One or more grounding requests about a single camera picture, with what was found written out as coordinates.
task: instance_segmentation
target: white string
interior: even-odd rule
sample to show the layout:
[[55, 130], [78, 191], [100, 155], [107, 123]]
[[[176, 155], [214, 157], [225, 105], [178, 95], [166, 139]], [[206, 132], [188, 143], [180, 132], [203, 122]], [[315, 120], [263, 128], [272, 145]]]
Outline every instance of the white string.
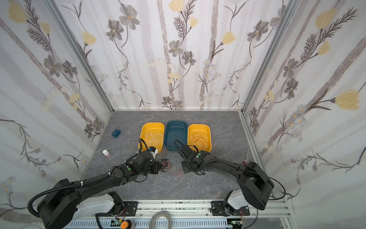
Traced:
[[147, 133], [145, 134], [146, 130], [142, 133], [145, 136], [146, 141], [150, 144], [150, 145], [157, 145], [159, 143], [161, 143], [163, 141], [163, 134], [162, 133], [156, 133], [153, 136], [153, 133]]

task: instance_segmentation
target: black mounting plate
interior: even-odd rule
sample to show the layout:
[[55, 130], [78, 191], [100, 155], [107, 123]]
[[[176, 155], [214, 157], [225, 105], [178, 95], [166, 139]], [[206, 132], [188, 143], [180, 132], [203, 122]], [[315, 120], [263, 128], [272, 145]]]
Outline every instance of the black mounting plate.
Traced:
[[[121, 216], [135, 216], [137, 211], [137, 201], [124, 201], [125, 210]], [[112, 213], [99, 213], [98, 216], [115, 216]]]
[[182, 168], [183, 168], [184, 173], [192, 172], [192, 170], [190, 168], [188, 168], [188, 165], [185, 161], [182, 161]]
[[[239, 210], [236, 211], [235, 214], [238, 217], [242, 217], [240, 210], [243, 212], [244, 216], [250, 215], [249, 208], [246, 209], [247, 206], [241, 207]], [[211, 212], [213, 216], [229, 216], [230, 214], [226, 213], [224, 209], [224, 202], [223, 201], [211, 201]]]

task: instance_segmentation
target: gray marble table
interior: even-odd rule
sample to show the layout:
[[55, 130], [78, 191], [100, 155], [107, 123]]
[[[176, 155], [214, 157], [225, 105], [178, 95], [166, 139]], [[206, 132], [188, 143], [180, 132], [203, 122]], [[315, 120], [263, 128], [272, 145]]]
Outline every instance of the gray marble table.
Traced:
[[[248, 142], [244, 134], [237, 111], [115, 111], [105, 127], [97, 150], [85, 172], [90, 178], [108, 172], [114, 165], [120, 165], [138, 150], [138, 138], [142, 126], [147, 122], [162, 122], [165, 126], [170, 120], [182, 120], [188, 125], [206, 124], [211, 129], [211, 154], [219, 158], [241, 163], [248, 151]], [[121, 134], [111, 136], [115, 129]], [[102, 151], [106, 149], [111, 156], [106, 157]], [[156, 160], [167, 158], [172, 163], [172, 171], [149, 174], [142, 183], [130, 182], [126, 185], [111, 188], [99, 193], [102, 195], [116, 191], [122, 199], [224, 199], [231, 190], [239, 189], [239, 185], [223, 175], [206, 172], [204, 176], [187, 173], [178, 176], [183, 160], [177, 152], [163, 151]]]

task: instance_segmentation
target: gray flower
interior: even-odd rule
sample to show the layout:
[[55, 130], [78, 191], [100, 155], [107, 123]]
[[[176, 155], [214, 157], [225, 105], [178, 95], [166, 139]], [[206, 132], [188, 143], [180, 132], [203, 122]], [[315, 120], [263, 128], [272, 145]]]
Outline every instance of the gray flower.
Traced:
[[288, 93], [287, 99], [292, 99], [295, 97], [294, 90], [297, 90], [298, 84], [299, 81], [296, 81], [294, 78], [287, 82], [287, 88], [284, 91], [285, 93]]
[[196, 62], [196, 60], [194, 60], [192, 57], [194, 57], [192, 51], [184, 52], [182, 56], [182, 58], [185, 59], [184, 64], [191, 63], [191, 65], [194, 65], [194, 62]]
[[56, 74], [57, 77], [60, 76], [59, 71], [62, 70], [61, 64], [55, 63], [55, 59], [51, 55], [48, 55], [48, 59], [47, 58], [44, 59], [44, 65], [46, 68], [49, 69], [50, 75]]
[[293, 70], [297, 67], [298, 63], [299, 63], [298, 61], [295, 61], [295, 58], [290, 59], [287, 62], [287, 66], [285, 66], [283, 68], [283, 70], [285, 70], [285, 72], [283, 73], [283, 76], [292, 78], [295, 74]]
[[250, 115], [251, 115], [252, 117], [254, 117], [256, 114], [257, 114], [257, 110], [256, 110], [256, 108], [255, 108], [255, 107], [253, 107], [253, 109], [250, 111]]
[[174, 101], [172, 107], [174, 107], [175, 110], [179, 110], [183, 108], [183, 102], [182, 101]]
[[172, 99], [169, 96], [167, 96], [167, 97], [163, 97], [163, 101], [161, 104], [166, 106], [167, 104], [171, 104], [171, 103], [172, 103]]
[[268, 22], [260, 20], [254, 29], [254, 32], [248, 33], [248, 41], [252, 41], [254, 38], [259, 41], [262, 37], [262, 34], [268, 31]]
[[110, 31], [106, 32], [105, 34], [109, 37], [111, 41], [114, 41], [115, 37], [117, 37], [119, 40], [122, 40], [121, 33], [123, 32], [123, 28], [119, 21], [116, 20], [110, 20], [108, 19], [108, 26]]
[[126, 7], [124, 4], [121, 4], [119, 10], [125, 15], [119, 17], [121, 23], [123, 25], [128, 24], [131, 29], [135, 30], [136, 29], [135, 25], [140, 24], [140, 21], [135, 18], [137, 16], [137, 11], [131, 5], [128, 5]]
[[75, 75], [78, 74], [78, 71], [76, 70], [76, 67], [72, 67], [71, 66], [71, 63], [69, 61], [65, 61], [62, 66], [64, 67], [64, 71], [65, 73], [69, 73], [71, 78], [74, 76], [74, 73]]
[[87, 124], [84, 131], [88, 135], [88, 138], [91, 138], [93, 136], [92, 132], [94, 131], [94, 128], [91, 124]]
[[282, 15], [283, 15], [283, 12], [285, 11], [285, 8], [286, 6], [283, 5], [278, 11], [277, 11], [277, 15], [278, 17], [273, 17], [271, 19], [271, 22], [269, 23], [270, 26], [278, 26], [278, 24], [280, 23], [281, 21], [281, 18], [282, 18]]
[[258, 120], [255, 118], [252, 120], [252, 129], [253, 129], [253, 132], [257, 132], [257, 129], [259, 128], [259, 123], [258, 123]]
[[177, 56], [178, 54], [182, 54], [183, 53], [183, 48], [179, 48], [180, 47], [180, 41], [171, 41], [169, 43], [169, 52], [173, 53], [173, 56]]
[[95, 120], [94, 120], [94, 123], [93, 123], [95, 131], [100, 131], [101, 128], [102, 128], [102, 125], [103, 125], [102, 121], [100, 121], [99, 118], [96, 117]]

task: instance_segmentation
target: wall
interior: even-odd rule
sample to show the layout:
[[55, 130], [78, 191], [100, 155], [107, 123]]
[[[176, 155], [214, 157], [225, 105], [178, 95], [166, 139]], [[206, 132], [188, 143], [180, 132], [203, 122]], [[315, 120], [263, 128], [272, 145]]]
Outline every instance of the wall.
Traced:
[[365, 12], [301, 1], [245, 112], [298, 229], [365, 227]]
[[42, 1], [0, 6], [0, 225], [42, 228], [28, 201], [81, 178], [110, 113]]
[[288, 1], [57, 1], [115, 109], [241, 109]]

